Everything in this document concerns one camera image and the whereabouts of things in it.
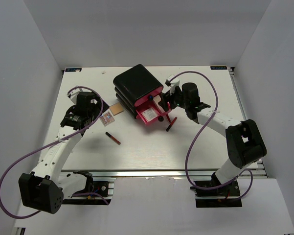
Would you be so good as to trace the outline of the blue label left corner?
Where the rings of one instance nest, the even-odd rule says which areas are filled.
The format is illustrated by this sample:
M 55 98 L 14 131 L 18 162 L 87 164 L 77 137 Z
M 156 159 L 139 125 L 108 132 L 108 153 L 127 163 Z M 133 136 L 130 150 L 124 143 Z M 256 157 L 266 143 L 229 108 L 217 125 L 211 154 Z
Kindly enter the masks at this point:
M 80 72 L 81 68 L 66 68 L 65 72 Z

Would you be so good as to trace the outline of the black pink drawer organizer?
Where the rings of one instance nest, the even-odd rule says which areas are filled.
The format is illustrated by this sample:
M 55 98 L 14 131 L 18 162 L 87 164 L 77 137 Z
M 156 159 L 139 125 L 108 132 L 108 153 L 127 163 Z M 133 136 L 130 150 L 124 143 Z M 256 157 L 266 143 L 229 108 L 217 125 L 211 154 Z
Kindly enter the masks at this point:
M 116 76 L 113 80 L 116 97 L 135 119 L 141 119 L 134 103 L 143 95 L 163 86 L 142 64 Z

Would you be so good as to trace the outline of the pink drawer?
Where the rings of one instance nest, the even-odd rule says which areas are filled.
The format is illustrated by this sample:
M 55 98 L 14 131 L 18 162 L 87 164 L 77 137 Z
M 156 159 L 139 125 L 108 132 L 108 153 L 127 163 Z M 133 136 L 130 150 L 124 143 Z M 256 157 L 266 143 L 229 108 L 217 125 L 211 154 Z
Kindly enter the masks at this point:
M 160 87 L 152 90 L 151 92 L 143 95 L 141 98 L 139 98 L 138 100 L 135 101 L 134 106 L 138 107 L 147 101 L 153 100 L 153 98 L 155 96 L 157 96 L 158 94 L 160 94 L 162 92 L 162 90 L 163 90 L 163 86 L 160 86 Z
M 168 110 L 165 111 L 160 105 L 159 100 L 148 100 L 136 107 L 137 115 L 142 119 L 145 125 L 150 125 L 156 121 L 163 122 L 165 117 L 172 111 L 168 104 Z

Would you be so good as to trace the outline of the pink sachet packet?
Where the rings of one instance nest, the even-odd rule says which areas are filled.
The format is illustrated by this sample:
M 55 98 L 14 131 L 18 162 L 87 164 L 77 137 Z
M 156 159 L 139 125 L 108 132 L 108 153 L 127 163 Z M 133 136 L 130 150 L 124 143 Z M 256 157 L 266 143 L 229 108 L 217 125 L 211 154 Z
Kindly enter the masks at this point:
M 162 114 L 158 102 L 161 101 L 159 95 L 155 96 L 152 101 L 147 101 L 144 103 L 144 107 L 141 111 L 141 116 L 146 124 L 158 120 Z

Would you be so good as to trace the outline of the beige square sponge pad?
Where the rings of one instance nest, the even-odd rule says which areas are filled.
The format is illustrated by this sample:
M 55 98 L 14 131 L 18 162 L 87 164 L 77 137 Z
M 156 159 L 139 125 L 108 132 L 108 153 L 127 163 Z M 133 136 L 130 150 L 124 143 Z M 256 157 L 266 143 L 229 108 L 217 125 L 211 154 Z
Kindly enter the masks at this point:
M 116 103 L 116 104 L 113 104 L 112 106 L 110 106 L 110 111 L 111 113 L 116 116 L 120 113 L 122 113 L 124 111 L 124 108 L 123 106 L 121 105 L 121 103 Z

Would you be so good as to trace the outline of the red lip gloss left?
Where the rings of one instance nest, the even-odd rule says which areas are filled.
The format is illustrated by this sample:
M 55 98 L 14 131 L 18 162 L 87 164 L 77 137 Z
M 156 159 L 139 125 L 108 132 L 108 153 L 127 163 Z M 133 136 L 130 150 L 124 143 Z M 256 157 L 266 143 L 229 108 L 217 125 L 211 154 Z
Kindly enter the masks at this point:
M 113 135 L 111 135 L 109 132 L 105 132 L 105 134 L 112 140 L 114 141 L 116 144 L 121 145 L 121 142 L 116 139 Z

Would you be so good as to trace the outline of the clear eyeshadow palette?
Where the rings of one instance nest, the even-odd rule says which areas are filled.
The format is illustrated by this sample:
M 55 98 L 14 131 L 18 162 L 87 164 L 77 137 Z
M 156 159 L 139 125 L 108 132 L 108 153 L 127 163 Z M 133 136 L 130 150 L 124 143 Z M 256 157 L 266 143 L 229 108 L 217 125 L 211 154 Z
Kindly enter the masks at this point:
M 104 126 L 107 126 L 115 121 L 114 117 L 110 112 L 104 113 L 101 117 L 100 120 Z

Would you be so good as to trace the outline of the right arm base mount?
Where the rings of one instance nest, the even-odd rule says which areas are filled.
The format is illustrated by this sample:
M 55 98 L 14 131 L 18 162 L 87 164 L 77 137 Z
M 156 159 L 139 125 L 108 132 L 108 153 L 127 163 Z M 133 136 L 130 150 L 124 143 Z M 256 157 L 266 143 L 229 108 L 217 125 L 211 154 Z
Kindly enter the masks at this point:
M 202 190 L 191 186 L 195 193 L 197 208 L 241 208 L 242 201 L 240 189 L 237 181 L 233 181 L 227 186 L 214 190 Z

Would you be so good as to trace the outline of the blue label corner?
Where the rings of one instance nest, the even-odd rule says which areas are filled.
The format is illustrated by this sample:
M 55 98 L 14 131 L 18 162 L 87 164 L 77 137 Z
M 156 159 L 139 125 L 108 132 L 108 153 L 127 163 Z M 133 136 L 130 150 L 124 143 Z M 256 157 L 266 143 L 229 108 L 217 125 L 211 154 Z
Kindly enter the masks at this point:
M 211 70 L 227 70 L 227 66 L 210 66 Z
M 81 68 L 66 68 L 65 72 L 80 72 Z

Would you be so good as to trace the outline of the red lip gloss front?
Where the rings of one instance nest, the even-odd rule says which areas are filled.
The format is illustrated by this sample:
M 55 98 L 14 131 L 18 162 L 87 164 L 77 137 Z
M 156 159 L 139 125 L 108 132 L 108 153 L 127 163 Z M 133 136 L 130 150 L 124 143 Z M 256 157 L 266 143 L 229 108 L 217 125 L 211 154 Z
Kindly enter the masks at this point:
M 169 132 L 169 130 L 172 128 L 172 126 L 174 125 L 174 123 L 173 124 L 169 124 L 169 126 L 166 128 L 166 132 Z

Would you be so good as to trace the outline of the blue label right corner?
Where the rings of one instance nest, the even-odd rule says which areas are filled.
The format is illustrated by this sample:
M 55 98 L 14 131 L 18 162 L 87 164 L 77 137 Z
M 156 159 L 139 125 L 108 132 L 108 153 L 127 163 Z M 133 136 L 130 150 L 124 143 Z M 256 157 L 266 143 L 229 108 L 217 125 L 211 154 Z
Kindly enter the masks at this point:
M 227 70 L 227 66 L 210 66 L 211 70 Z

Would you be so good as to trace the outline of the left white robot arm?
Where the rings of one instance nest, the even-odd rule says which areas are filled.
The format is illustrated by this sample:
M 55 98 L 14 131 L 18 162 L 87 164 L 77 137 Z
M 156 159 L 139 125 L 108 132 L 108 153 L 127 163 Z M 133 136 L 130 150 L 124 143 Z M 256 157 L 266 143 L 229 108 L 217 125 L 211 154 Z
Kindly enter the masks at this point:
M 23 173 L 19 178 L 21 199 L 26 207 L 55 214 L 67 197 L 75 193 L 89 195 L 94 189 L 92 174 L 86 171 L 75 171 L 60 178 L 74 147 L 104 109 L 103 100 L 94 92 L 80 91 L 74 99 L 74 105 L 60 123 L 55 145 L 47 150 L 31 173 Z

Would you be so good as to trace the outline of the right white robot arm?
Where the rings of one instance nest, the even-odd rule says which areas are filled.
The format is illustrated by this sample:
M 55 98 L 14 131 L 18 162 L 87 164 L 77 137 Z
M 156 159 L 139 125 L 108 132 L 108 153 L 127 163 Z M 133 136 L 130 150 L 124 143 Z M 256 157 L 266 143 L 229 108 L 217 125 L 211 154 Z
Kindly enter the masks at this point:
M 267 154 L 254 120 L 239 121 L 212 109 L 210 105 L 201 102 L 194 83 L 185 83 L 181 87 L 175 85 L 160 95 L 159 105 L 165 111 L 182 108 L 190 120 L 225 137 L 228 159 L 211 177 L 211 189 L 216 195 L 228 191 L 231 181 Z

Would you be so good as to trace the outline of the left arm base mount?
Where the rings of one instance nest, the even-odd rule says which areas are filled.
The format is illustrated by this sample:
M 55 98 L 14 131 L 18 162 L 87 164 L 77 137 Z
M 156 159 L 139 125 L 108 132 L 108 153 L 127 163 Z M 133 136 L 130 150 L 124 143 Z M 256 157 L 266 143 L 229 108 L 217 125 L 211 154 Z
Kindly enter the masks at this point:
M 83 176 L 86 179 L 85 186 L 76 191 L 73 196 L 63 200 L 64 205 L 108 205 L 112 199 L 112 186 L 109 181 L 95 180 L 90 172 L 74 171 L 70 176 Z

